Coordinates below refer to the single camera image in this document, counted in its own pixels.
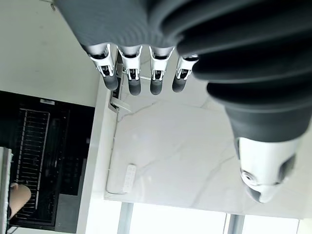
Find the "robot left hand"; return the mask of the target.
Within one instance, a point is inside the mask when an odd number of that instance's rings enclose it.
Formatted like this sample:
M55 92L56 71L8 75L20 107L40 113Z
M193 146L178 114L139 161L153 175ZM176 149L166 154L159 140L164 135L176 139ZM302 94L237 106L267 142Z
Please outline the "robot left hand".
M55 5L99 67L119 47L134 75L142 45L179 71L207 81L225 108L249 195L267 203L294 168L312 118L312 3L309 0L57 0Z

